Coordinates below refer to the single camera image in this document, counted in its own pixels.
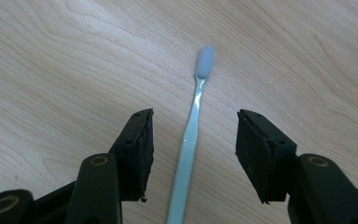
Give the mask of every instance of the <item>table surface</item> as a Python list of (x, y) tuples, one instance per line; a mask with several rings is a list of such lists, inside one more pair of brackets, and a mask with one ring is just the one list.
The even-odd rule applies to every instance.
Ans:
[(290, 222), (287, 203), (261, 204), (234, 154), (242, 108), (358, 188), (358, 0), (0, 0), (0, 192), (37, 199), (75, 180), (153, 108), (148, 201), (123, 215), (164, 223), (205, 44), (215, 57), (185, 223)]

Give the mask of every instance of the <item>toothbrush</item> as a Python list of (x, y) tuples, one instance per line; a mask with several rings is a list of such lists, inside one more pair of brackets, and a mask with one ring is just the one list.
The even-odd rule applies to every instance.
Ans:
[(207, 45), (200, 51), (197, 61), (195, 74), (197, 81), (196, 91), (194, 92), (194, 102), (183, 136), (179, 162), (176, 168), (168, 224), (182, 223), (185, 212), (188, 185), (190, 184), (191, 170), (193, 169), (193, 161), (196, 154), (202, 89), (211, 74), (213, 53), (213, 46)]

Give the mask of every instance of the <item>black plastic part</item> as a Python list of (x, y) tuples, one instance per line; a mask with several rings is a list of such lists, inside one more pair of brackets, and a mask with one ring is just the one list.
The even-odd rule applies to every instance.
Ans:
[(90, 156), (81, 164), (65, 224), (119, 224), (120, 204), (115, 156)]
[(72, 182), (34, 201), (37, 224), (63, 223), (74, 187)]
[(287, 211), (292, 224), (315, 224), (310, 206), (301, 190), (298, 190), (296, 194), (290, 195)]
[(34, 199), (31, 192), (15, 189), (0, 193), (0, 223), (34, 223)]
[[(306, 203), (315, 224), (358, 224), (358, 189), (342, 173), (338, 166), (326, 157), (304, 154), (298, 157), (295, 179), (302, 197), (291, 196), (291, 203)], [(290, 211), (293, 223), (310, 219), (297, 211)]]
[(262, 203), (284, 202), (296, 143), (264, 116), (238, 113), (236, 154)]
[(117, 158), (121, 201), (145, 202), (154, 152), (152, 116), (152, 109), (133, 114), (109, 151)]

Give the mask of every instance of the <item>light wooden surface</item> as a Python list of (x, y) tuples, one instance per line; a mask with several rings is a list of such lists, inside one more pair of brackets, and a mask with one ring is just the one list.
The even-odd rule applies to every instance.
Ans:
[(0, 0), (0, 192), (39, 198), (154, 108), (147, 203), (125, 223), (164, 223), (204, 44), (204, 90), (185, 223), (289, 223), (261, 204), (234, 154), (236, 112), (257, 111), (333, 159), (358, 187), (358, 0)]

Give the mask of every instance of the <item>metal screw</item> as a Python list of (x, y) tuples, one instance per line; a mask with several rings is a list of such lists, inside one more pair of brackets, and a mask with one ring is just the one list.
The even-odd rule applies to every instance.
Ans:
[(20, 201), (19, 196), (10, 194), (0, 199), (0, 214), (12, 209)]
[(328, 162), (320, 157), (309, 157), (308, 161), (317, 166), (322, 166), (322, 167), (328, 166)]
[(100, 166), (107, 163), (108, 159), (106, 157), (94, 157), (91, 159), (90, 163), (94, 166)]

